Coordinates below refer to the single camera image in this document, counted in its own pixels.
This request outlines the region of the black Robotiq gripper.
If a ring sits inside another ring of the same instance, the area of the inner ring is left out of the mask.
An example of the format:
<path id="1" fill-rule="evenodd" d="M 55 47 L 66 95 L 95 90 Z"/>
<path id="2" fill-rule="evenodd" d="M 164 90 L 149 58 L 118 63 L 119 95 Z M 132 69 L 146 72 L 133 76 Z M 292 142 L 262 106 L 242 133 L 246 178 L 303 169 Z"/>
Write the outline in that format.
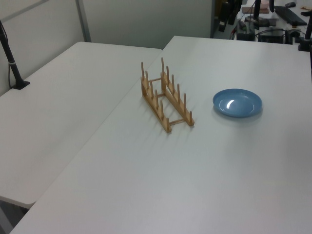
<path id="1" fill-rule="evenodd" d="M 241 7 L 243 0 L 224 0 L 221 5 L 221 9 L 219 12 L 218 20 L 219 20 L 219 28 L 220 32 L 225 31 L 225 27 L 227 25 L 227 21 L 229 19 L 229 25 L 234 25 L 236 15 L 238 13 L 238 8 Z"/>

